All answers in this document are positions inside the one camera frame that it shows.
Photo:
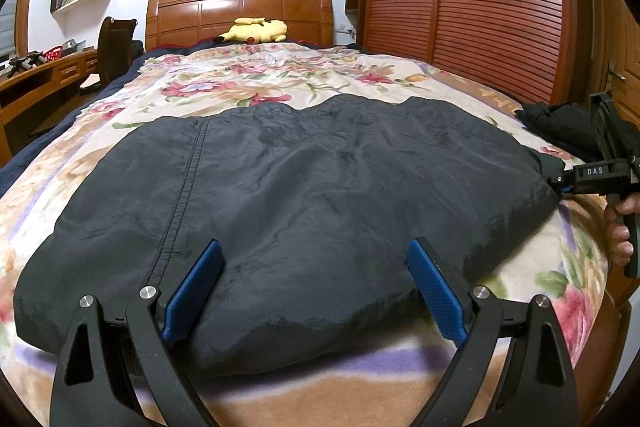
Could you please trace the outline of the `person's right hand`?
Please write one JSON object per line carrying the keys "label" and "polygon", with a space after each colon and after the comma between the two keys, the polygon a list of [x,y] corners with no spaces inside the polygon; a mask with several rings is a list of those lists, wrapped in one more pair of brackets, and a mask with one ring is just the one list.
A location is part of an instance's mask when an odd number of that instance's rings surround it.
{"label": "person's right hand", "polygon": [[628,265],[634,254],[634,246],[629,239],[629,229],[618,219],[623,216],[638,215],[639,209],[640,195],[634,193],[619,202],[608,202],[603,213],[606,221],[608,257],[621,267]]}

